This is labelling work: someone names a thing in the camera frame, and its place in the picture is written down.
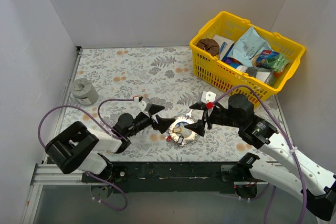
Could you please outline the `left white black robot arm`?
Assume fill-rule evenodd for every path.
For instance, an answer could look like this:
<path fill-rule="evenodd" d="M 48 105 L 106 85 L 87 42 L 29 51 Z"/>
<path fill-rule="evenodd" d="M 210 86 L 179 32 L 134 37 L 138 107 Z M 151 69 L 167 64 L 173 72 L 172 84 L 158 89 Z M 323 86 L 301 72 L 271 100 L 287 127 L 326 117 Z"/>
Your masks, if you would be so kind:
<path fill-rule="evenodd" d="M 165 108 L 162 105 L 153 104 L 144 97 L 133 97 L 131 101 L 141 110 L 136 117 L 124 113 L 114 126 L 98 122 L 100 131 L 76 121 L 42 147 L 64 174 L 79 169 L 93 173 L 100 182 L 108 181 L 112 170 L 103 153 L 120 154 L 131 145 L 130 137 L 145 128 L 150 126 L 163 134 L 175 122 L 174 118 L 158 115 Z"/>

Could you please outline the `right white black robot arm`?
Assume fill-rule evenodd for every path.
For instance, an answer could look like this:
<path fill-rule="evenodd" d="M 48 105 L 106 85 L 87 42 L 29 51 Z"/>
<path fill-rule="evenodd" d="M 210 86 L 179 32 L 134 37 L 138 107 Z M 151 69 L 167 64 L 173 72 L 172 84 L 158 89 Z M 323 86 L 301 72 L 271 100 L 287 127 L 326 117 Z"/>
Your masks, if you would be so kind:
<path fill-rule="evenodd" d="M 186 126 L 199 136 L 213 124 L 238 128 L 243 141 L 271 156 L 283 168 L 247 153 L 228 174 L 235 179 L 263 180 L 293 195 L 319 219 L 329 221 L 335 213 L 335 174 L 318 165 L 286 142 L 285 137 L 266 120 L 255 115 L 254 105 L 243 94 L 228 99 L 228 108 L 215 102 L 216 95 L 203 92 L 199 101 L 190 106 L 202 110 L 200 120 Z"/>

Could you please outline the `yellow key tag with key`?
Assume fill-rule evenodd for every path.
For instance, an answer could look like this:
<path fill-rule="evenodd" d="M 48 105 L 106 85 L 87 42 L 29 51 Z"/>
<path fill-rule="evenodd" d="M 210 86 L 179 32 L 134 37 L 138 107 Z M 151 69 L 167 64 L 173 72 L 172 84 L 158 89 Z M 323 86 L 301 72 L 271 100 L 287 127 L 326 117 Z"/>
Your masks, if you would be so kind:
<path fill-rule="evenodd" d="M 182 131 L 182 128 L 181 127 L 176 127 L 176 128 L 174 128 L 173 129 L 173 133 L 179 133 L 179 132 L 181 132 Z"/>

